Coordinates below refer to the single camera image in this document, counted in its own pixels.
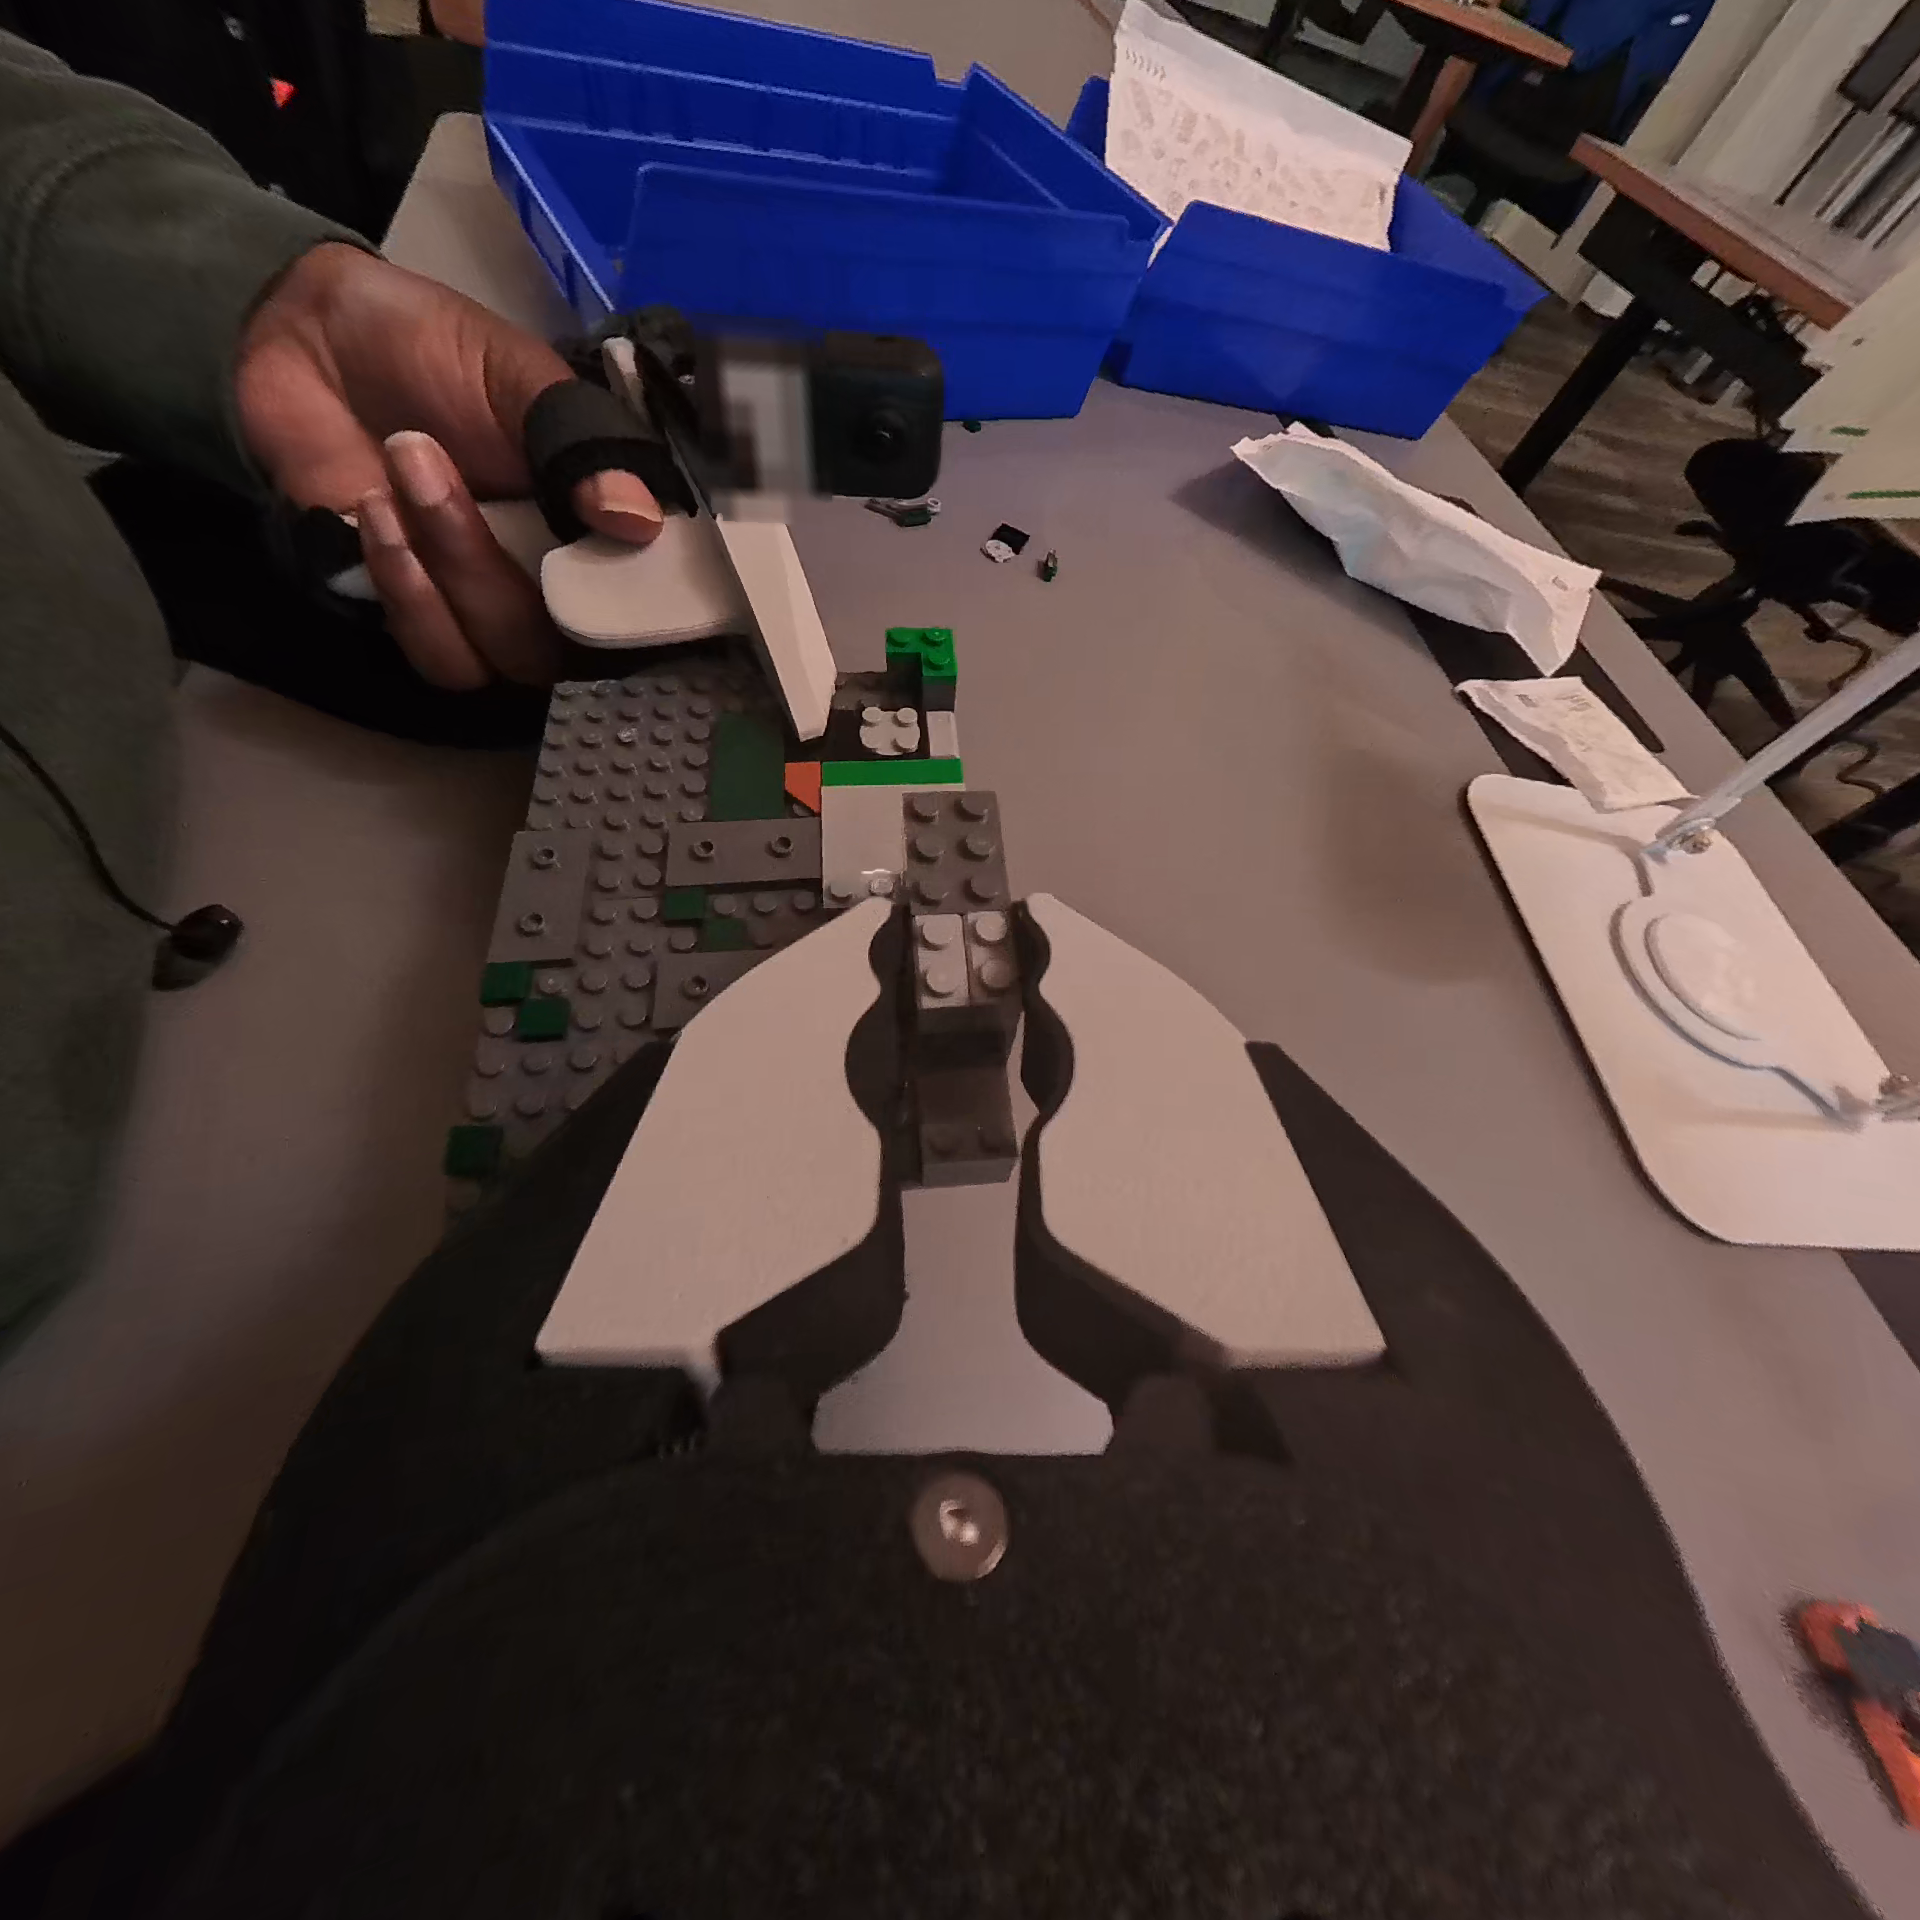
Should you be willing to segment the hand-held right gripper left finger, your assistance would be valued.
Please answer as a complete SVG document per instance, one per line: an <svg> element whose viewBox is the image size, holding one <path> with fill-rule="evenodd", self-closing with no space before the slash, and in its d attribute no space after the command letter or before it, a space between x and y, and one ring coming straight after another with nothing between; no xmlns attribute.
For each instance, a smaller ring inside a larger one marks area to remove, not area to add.
<svg viewBox="0 0 1920 1920"><path fill-rule="evenodd" d="M845 1051L878 1006L888 899L830 917L706 1006L669 1048L540 1324L546 1363L722 1381L722 1335L878 1220L881 1138Z"/></svg>

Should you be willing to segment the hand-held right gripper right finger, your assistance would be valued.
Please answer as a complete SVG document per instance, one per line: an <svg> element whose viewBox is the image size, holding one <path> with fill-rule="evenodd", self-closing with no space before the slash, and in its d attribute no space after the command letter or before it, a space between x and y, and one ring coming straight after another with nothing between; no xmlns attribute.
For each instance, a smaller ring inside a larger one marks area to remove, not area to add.
<svg viewBox="0 0 1920 1920"><path fill-rule="evenodd" d="M1070 1332L1140 1332L1145 1363L1351 1369L1385 1332L1240 1027L1114 930L1021 902L1021 1226Z"/></svg>

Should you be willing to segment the long blue plastic bin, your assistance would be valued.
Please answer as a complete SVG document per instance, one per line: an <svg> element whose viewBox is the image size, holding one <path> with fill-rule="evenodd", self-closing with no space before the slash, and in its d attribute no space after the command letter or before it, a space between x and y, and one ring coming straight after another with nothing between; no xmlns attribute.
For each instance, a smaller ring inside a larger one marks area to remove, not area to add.
<svg viewBox="0 0 1920 1920"><path fill-rule="evenodd" d="M1070 418L1165 217L972 66L686 2L489 2L494 178L577 327L899 332L946 418Z"/></svg>

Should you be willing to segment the brick build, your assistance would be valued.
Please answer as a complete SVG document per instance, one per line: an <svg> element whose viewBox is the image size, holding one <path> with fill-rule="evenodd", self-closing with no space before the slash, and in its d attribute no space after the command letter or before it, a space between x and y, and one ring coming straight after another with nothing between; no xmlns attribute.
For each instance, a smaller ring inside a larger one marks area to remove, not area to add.
<svg viewBox="0 0 1920 1920"><path fill-rule="evenodd" d="M958 750L955 636L891 627L878 672L837 680L801 742L741 641L618 655L552 690L540 765L478 984L478 1051L444 1176L478 1196L633 1053L768 956L888 899L906 919L901 1182L1016 1169L1016 1016L925 1016L910 917L1007 912L1003 808Z"/></svg>

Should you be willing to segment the light grey square brick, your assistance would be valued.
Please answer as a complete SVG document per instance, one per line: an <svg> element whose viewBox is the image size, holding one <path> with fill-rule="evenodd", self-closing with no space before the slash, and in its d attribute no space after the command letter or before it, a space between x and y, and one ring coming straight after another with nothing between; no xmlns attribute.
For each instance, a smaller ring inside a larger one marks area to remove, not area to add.
<svg viewBox="0 0 1920 1920"><path fill-rule="evenodd" d="M1019 947L1007 912L910 917L909 953L925 1016L1019 1012Z"/></svg>

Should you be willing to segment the grey desk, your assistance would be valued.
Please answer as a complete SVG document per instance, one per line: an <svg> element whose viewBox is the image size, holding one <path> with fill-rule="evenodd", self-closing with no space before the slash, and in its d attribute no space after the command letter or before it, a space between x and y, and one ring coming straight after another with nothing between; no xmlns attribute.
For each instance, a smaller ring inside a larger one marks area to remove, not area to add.
<svg viewBox="0 0 1920 1920"><path fill-rule="evenodd" d="M967 775L1008 868L1270 1039L1558 1332L1674 1535L1745 1706L1885 1917L1918 1836L1791 1674L1791 1593L1918 1623L1909 1259L1733 1246L1626 1152L1483 863L1489 738L1408 618L1230 445L1258 418L1097 386L946 451L925 535L819 505L849 663L958 627ZM1028 547L992 566L999 523ZM1035 577L1058 547L1061 573ZM97 1262L2 1369L2 1836L142 1748L322 1377L444 1223L444 1125L522 765L189 668L168 902L249 926L160 997Z"/></svg>

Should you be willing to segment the person's left hand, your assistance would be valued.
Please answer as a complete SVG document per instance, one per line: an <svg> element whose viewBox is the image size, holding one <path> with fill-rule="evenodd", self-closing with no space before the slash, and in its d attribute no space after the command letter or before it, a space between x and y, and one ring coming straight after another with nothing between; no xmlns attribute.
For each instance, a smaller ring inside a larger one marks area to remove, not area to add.
<svg viewBox="0 0 1920 1920"><path fill-rule="evenodd" d="M530 500L522 425L573 378L540 335L349 245L294 262L236 352L236 418L294 505L357 528L411 668L451 691L550 685L562 636L482 500Z"/></svg>

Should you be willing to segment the white book stand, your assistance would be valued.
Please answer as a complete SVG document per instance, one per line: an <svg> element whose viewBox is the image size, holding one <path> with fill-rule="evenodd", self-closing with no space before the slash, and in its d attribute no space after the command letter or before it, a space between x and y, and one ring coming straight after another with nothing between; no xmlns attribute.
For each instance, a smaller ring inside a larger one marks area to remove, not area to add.
<svg viewBox="0 0 1920 1920"><path fill-rule="evenodd" d="M1918 1251L1918 1080L1889 1067L1729 817L1918 668L1918 641L1681 805L1477 778L1466 808L1623 1136L1701 1234Z"/></svg>

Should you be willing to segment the large white paper bag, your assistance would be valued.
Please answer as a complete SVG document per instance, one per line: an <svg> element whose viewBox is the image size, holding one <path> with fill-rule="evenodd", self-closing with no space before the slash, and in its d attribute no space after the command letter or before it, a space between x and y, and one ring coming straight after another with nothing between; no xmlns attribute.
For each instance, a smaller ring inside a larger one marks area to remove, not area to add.
<svg viewBox="0 0 1920 1920"><path fill-rule="evenodd" d="M1208 202L1389 250L1412 140L1177 12L1126 2L1101 157L1169 223Z"/></svg>

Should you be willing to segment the crumpled white paper bag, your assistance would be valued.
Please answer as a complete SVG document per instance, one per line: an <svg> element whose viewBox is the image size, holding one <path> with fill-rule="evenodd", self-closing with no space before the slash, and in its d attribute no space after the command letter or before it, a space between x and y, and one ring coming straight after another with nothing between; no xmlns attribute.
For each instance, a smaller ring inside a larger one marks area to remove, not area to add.
<svg viewBox="0 0 1920 1920"><path fill-rule="evenodd" d="M1301 422L1238 442L1236 461L1336 547L1348 577L1455 627L1514 641L1541 676L1568 668L1597 569L1509 535Z"/></svg>

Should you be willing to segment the small white paper bag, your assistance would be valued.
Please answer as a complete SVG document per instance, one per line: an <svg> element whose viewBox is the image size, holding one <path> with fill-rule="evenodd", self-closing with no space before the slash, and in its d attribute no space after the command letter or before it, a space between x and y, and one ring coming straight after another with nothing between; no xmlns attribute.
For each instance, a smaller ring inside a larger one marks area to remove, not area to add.
<svg viewBox="0 0 1920 1920"><path fill-rule="evenodd" d="M1580 680L1466 680L1455 691L1597 813L1691 802L1688 788Z"/></svg>

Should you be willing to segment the person's green sweater torso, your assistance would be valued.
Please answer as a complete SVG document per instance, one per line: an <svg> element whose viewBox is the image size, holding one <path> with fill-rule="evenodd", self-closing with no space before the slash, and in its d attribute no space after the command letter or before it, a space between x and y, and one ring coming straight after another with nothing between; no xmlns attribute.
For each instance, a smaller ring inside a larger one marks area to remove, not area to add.
<svg viewBox="0 0 1920 1920"><path fill-rule="evenodd" d="M158 905L177 813L177 654L78 456L2 382L2 731L119 886ZM158 926L129 914L2 750L2 1345L87 1267L131 1114Z"/></svg>

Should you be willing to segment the wooden top table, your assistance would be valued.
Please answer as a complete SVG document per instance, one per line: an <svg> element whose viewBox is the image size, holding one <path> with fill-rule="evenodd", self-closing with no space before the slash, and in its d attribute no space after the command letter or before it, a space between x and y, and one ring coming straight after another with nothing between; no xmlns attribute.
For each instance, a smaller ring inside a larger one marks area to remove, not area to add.
<svg viewBox="0 0 1920 1920"><path fill-rule="evenodd" d="M1389 120L1420 149L1442 134L1466 83L1485 61L1570 66L1570 48L1560 38L1537 33L1496 2L1385 2L1385 9L1420 46Z"/></svg>
<svg viewBox="0 0 1920 1920"><path fill-rule="evenodd" d="M1594 134L1578 136L1570 157L1613 192L1578 255L1626 290L1626 307L1503 461L1499 476L1520 495L1656 328L1705 349L1772 422L1817 386L1809 349L1782 316L1834 332L1860 300L1918 262L1918 250L1867 245L1786 204L1691 184Z"/></svg>

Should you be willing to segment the orange brick figure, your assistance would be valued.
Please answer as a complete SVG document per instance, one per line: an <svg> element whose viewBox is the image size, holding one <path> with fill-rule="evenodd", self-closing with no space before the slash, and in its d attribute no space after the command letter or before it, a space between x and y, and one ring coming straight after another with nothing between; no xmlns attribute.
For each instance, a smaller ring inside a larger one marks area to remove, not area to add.
<svg viewBox="0 0 1920 1920"><path fill-rule="evenodd" d="M1918 1639L1854 1599L1805 1599L1791 1623L1814 1667L1852 1714L1890 1813L1903 1828L1918 1828Z"/></svg>

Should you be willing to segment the black swivel chair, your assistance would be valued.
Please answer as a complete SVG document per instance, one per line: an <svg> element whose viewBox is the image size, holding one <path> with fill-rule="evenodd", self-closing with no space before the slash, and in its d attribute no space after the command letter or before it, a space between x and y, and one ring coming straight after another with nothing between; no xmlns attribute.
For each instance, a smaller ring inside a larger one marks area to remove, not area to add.
<svg viewBox="0 0 1920 1920"><path fill-rule="evenodd" d="M1867 523L1792 523L1819 482L1817 454L1763 442L1716 442L1684 464L1701 516L1681 523L1729 559L1724 577L1695 598L1603 577L1610 598L1643 606L1630 631L1673 641L1669 672L1709 709L1720 683L1741 683L1777 727L1797 723L1786 690L1747 622L1763 606L1797 612L1814 641L1834 641L1824 609L1860 612L1890 636L1918 631L1918 559Z"/></svg>

